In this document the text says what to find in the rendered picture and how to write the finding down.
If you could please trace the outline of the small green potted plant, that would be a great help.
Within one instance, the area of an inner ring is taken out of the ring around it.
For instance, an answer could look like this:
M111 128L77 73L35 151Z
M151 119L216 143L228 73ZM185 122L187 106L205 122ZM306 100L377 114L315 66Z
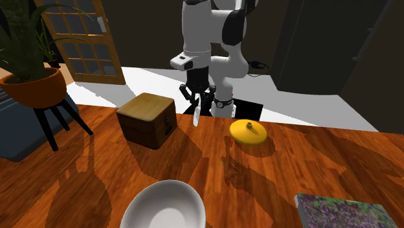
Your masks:
M54 41L49 41L45 23L42 19L40 21L40 24L41 32L39 33L37 30L35 31L39 50L44 56L45 62L48 63L50 67L59 69L61 67L59 61L54 58L56 53L50 48Z

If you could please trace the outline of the book with purple flower cover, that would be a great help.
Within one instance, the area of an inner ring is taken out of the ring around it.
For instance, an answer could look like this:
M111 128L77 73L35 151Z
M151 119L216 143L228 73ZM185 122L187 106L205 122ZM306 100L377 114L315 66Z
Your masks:
M399 228L382 205L298 193L303 228Z

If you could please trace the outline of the white knife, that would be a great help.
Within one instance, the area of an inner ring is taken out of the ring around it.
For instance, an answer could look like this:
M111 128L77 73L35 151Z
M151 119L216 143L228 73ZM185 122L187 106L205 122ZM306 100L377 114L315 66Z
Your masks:
M194 115L193 115L193 125L195 127L198 126L200 113L201 113L201 95L199 93L196 93L196 106L194 108Z

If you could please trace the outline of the white bowl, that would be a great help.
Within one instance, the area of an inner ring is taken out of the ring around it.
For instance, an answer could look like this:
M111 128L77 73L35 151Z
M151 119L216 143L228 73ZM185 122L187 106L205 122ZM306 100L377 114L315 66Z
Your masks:
M120 228L206 228L205 206L190 185L156 182L139 192L126 209Z

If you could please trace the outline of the large plant in orange pot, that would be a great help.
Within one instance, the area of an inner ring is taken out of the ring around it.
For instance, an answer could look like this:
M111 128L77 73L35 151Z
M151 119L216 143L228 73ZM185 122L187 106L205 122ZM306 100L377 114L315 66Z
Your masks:
M0 68L10 74L0 79L0 87L20 104L49 108L66 96L67 86L59 69L46 68L38 47L36 25L47 4L29 12L27 0L0 0L0 10L7 19L9 33L0 26Z

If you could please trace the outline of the wooden door with glass panes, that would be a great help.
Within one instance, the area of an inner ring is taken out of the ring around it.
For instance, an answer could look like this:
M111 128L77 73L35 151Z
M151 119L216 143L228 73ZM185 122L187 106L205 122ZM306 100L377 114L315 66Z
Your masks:
M75 82L126 83L101 0L33 1Z

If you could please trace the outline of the yellow lid with knob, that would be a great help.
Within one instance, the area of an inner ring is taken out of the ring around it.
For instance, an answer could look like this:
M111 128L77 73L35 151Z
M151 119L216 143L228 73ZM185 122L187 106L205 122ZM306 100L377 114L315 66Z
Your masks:
M267 139L266 129L253 120L240 119L234 121L229 127L230 136L240 144L257 146Z

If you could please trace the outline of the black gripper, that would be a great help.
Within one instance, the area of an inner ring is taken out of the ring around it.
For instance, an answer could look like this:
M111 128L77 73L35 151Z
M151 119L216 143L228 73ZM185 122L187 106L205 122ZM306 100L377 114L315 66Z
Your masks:
M203 93L201 95L201 106L204 107L216 92L216 86L209 84L208 70L209 66L187 70L186 84L181 84L179 86L180 92L183 94L184 98L191 103L191 105L195 104L195 93Z

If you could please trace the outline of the dark tall cabinet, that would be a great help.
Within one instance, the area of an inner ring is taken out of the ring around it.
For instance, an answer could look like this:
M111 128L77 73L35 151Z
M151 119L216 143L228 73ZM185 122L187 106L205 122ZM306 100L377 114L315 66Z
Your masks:
M337 95L394 0L289 0L271 78L279 91Z

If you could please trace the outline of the black plant stool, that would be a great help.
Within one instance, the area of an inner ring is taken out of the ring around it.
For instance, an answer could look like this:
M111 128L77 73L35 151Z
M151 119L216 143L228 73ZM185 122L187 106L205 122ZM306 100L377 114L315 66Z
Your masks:
M68 103L68 101L66 101L66 99L63 99L60 103L51 106L49 108L41 108L41 109L36 109L34 108L34 112L37 116L37 119L42 127L42 130L52 148L52 150L54 152L58 151L58 145L54 139L54 135L53 132L51 130L51 127L49 125L49 122L47 120L45 111L50 109L52 111L52 113L54 114L54 116L57 118L57 120L59 121L59 123L63 126L63 128L66 131L70 130L69 125L67 124L67 122L65 121L65 119L63 118L62 114L60 113L58 106L61 106L66 112L68 112L68 114L70 114L70 116L77 122L79 123L79 125L89 134L89 135L93 135L92 130L89 128L89 126L83 121L83 119L79 116L79 114L77 112L75 112L75 110L73 109L73 107Z

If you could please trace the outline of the brown wooden box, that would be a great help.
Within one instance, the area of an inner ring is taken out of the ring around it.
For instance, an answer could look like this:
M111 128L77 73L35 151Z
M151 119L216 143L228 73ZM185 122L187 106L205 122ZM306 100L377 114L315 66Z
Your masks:
M126 140L151 149L160 148L177 127L175 101L141 93L116 110Z

